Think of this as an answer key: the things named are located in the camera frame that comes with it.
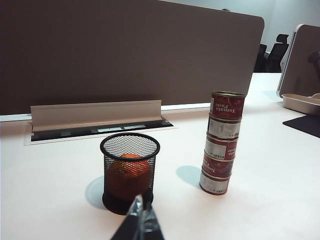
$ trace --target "can label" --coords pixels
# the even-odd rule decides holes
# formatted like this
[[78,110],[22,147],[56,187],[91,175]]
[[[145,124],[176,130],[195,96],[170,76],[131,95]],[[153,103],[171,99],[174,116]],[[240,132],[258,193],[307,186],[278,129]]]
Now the can label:
[[236,155],[236,147],[237,140],[223,141],[207,136],[204,151],[216,159],[231,160]]
[[239,119],[242,116],[245,95],[234,92],[213,91],[210,113],[223,119]]
[[229,178],[224,181],[217,181],[210,179],[209,177],[205,176],[203,172],[200,175],[200,186],[209,193],[212,194],[225,194],[228,189]]
[[208,132],[220,139],[235,139],[239,136],[240,122],[221,122],[210,118]]
[[214,177],[226,178],[231,175],[233,164],[233,160],[221,161],[219,159],[211,158],[204,153],[202,169]]

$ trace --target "orange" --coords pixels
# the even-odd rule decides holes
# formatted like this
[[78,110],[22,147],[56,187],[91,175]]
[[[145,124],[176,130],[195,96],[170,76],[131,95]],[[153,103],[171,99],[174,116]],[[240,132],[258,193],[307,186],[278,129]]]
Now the orange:
[[[124,153],[124,158],[140,158],[133,153]],[[152,177],[151,167],[147,160],[115,160],[107,170],[106,184],[110,194],[123,200],[132,201],[136,195],[143,195],[149,189]]]

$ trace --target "brown desk divider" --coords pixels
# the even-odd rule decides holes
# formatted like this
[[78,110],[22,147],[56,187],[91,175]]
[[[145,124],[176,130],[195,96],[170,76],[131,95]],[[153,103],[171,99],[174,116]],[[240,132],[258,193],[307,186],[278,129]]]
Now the brown desk divider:
[[30,106],[246,94],[261,17],[159,0],[3,4],[0,115]]

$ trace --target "black object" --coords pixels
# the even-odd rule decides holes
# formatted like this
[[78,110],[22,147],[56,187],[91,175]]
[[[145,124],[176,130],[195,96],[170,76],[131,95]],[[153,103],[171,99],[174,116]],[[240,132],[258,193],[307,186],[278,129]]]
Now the black object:
[[[104,206],[113,213],[125,215],[138,194],[143,194],[145,206],[152,203],[156,155],[160,150],[158,141],[145,134],[125,132],[105,138],[100,149],[104,154]],[[142,157],[128,158],[122,157],[123,154]],[[144,189],[143,185],[148,185],[147,190],[139,192]]]
[[278,43],[283,43],[283,44],[287,44],[287,38],[289,37],[288,34],[279,34],[277,37],[276,37],[276,41]]
[[320,117],[306,115],[289,121],[284,121],[284,125],[300,130],[312,136],[320,138]]
[[256,56],[256,61],[255,61],[255,65],[254,65],[254,73],[262,73],[264,70],[264,65],[265,65],[265,53],[267,50],[267,45],[264,44],[260,44],[259,46],[259,51],[258,51],[258,55]]
[[265,73],[281,73],[281,60],[286,54],[289,47],[287,44],[287,34],[279,34],[276,38],[277,42],[273,45],[273,48],[265,60],[264,72]]
[[164,240],[151,204],[147,204],[146,210],[142,206],[143,199],[138,195],[111,240]]

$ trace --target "black mouse pad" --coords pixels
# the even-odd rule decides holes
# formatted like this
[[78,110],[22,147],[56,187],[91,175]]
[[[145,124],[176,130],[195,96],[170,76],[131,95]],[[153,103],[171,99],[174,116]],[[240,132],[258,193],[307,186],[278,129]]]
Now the black mouse pad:
[[289,121],[284,121],[284,125],[300,130],[307,134],[320,138],[320,117],[306,115]]

